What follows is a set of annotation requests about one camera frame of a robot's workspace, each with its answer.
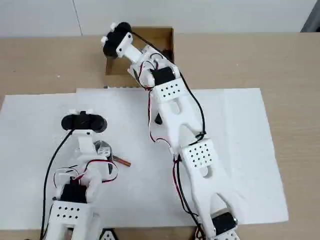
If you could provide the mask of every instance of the red wire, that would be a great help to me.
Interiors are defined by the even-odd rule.
[[[155,143],[156,141],[158,141],[158,140],[163,140],[163,141],[165,141],[168,145],[169,145],[169,147],[171,148],[171,144],[166,140],[166,139],[164,139],[164,138],[162,138],[162,137],[158,137],[157,139],[154,139],[154,137],[152,136],[152,134],[151,134],[151,130],[150,130],[150,125],[149,125],[149,123],[150,123],[150,118],[151,118],[151,91],[152,91],[152,89],[149,91],[149,93],[148,93],[148,128],[149,128],[149,136],[150,136],[150,138],[151,138],[151,140]]]
[[[104,159],[93,159],[93,160],[90,160],[90,161],[87,162],[83,173],[80,176],[78,176],[75,180],[80,180],[85,175],[85,172],[87,171],[89,164],[94,163],[94,162],[111,163],[111,164],[115,165],[115,163],[110,161],[110,160],[104,160]],[[117,178],[117,176],[118,176],[118,174],[112,179],[103,180],[102,183],[112,182],[113,180],[115,180]]]

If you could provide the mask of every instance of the white plastic part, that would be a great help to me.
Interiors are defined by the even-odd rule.
[[[77,137],[79,142],[79,149],[82,154],[96,155],[96,148],[93,143],[94,131],[90,129],[77,129],[74,130],[72,135]]]
[[[116,240],[116,237],[114,236],[112,231],[106,230],[100,240]]]
[[[184,147],[182,155],[185,157],[185,164],[196,169],[208,167],[218,159],[211,139],[204,139],[197,144]]]
[[[211,197],[218,195],[230,207],[232,215],[237,219],[242,219],[236,190],[218,159],[211,139],[203,139],[197,144],[183,147],[180,155],[189,175],[192,199],[201,217],[202,226],[206,236],[213,238],[216,233],[211,216],[213,213],[210,212]],[[207,168],[206,176],[202,176],[199,170],[201,166]]]
[[[110,25],[111,32],[113,32],[115,30],[116,26],[118,26],[117,23],[115,23],[115,22],[111,23],[111,25]]]
[[[155,86],[152,93],[158,104],[189,94],[181,78]]]
[[[140,59],[142,53],[131,44],[132,42],[133,36],[128,32],[115,51],[119,58],[126,56],[131,62],[136,63]]]
[[[102,230],[90,203],[54,201],[48,221],[46,240],[64,239],[67,228],[73,228],[71,240],[97,240]]]
[[[238,235],[234,230],[230,230],[228,232],[220,234],[219,236],[216,236],[211,239],[212,240],[240,240],[240,238],[238,237]]]
[[[194,135],[202,131],[202,124],[198,121],[192,108],[186,86],[179,78],[155,86],[152,90],[152,97],[158,103],[160,116],[167,129],[167,140],[173,152],[177,154],[181,148],[181,126],[186,126]],[[178,113],[173,110],[172,104],[178,106]]]
[[[101,38],[101,45],[102,45],[102,47],[106,44],[106,41],[108,41],[108,38],[107,38],[106,36],[103,36],[103,37]]]

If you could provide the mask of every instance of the black wire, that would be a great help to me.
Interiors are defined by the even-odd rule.
[[[188,204],[188,201],[186,200],[184,191],[182,189],[182,184],[181,184],[181,180],[180,180],[180,165],[179,165],[179,162],[181,162],[181,156],[180,155],[178,155],[178,159],[177,159],[177,163],[176,163],[176,175],[177,175],[177,180],[178,180],[178,187],[179,187],[182,199],[184,201],[184,204],[185,204],[186,208],[188,209],[188,211],[190,212],[189,214],[192,217],[193,221],[195,222],[195,225],[199,228],[199,231],[201,233],[201,237],[204,239],[205,233],[204,233],[200,223],[198,222],[197,218],[193,214],[191,214],[192,210],[191,210],[191,208],[190,208],[190,206]]]
[[[151,42],[147,41],[146,39],[144,39],[142,36],[140,36],[139,34],[135,33],[134,31],[130,31],[131,34],[137,36],[140,40],[144,41],[146,44],[148,44],[150,47],[154,48],[156,51],[158,51],[159,53],[163,54],[163,52],[158,49],[157,47],[155,47]],[[172,64],[174,64],[174,62],[172,62],[170,59],[168,59],[164,54],[163,56]],[[181,75],[181,78],[183,80],[183,83],[187,89],[187,91],[189,92],[189,94],[191,95],[191,97],[194,99],[194,101],[196,102],[196,104],[198,105],[199,107],[199,110],[200,110],[200,114],[201,114],[201,118],[202,118],[202,132],[200,134],[198,134],[196,137],[199,139],[197,139],[195,142],[191,143],[190,145],[193,145],[193,144],[196,144],[198,143],[200,140],[202,140],[206,134],[206,120],[205,120],[205,115],[204,115],[204,111],[199,103],[199,101],[197,100],[197,98],[195,97],[195,95],[191,92],[184,76],[182,75],[181,71],[180,71],[180,75]]]
[[[60,148],[63,146],[63,144],[67,141],[67,139],[71,136],[71,134],[73,133],[74,129],[72,129],[66,136],[65,138],[62,140],[62,142],[60,143],[60,145],[56,148],[54,154],[52,155],[52,158],[49,162],[48,168],[46,170],[45,173],[45,177],[44,177],[44,184],[43,184],[43,206],[42,206],[42,223],[41,223],[41,232],[40,232],[40,240],[44,239],[45,234],[45,220],[46,220],[46,189],[47,189],[47,181],[48,181],[48,176],[49,176],[49,172],[50,172],[50,168],[52,163],[54,162],[54,159],[58,153],[58,151],[60,150]]]
[[[173,171],[174,172],[177,172],[176,171],[176,165],[174,165],[173,166]],[[195,215],[195,216],[199,216],[198,214],[196,214],[196,213],[194,213],[194,212],[192,212],[192,211],[187,211],[187,209],[186,209],[186,207],[185,207],[185,202],[184,202],[184,200],[181,198],[180,199],[181,200],[181,205],[182,205],[182,208],[183,208],[183,210],[187,213],[187,214],[192,214],[192,215]]]

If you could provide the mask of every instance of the table surface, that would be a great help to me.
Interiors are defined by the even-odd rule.
[[[174,57],[191,88],[261,88],[289,222],[240,226],[240,238],[315,239],[320,226],[320,34],[175,34]],[[105,76],[97,36],[0,39],[0,79],[2,98],[135,85],[129,76]],[[121,240],[189,239],[192,228],[116,233]],[[0,239],[38,237],[36,230],[0,231]]]

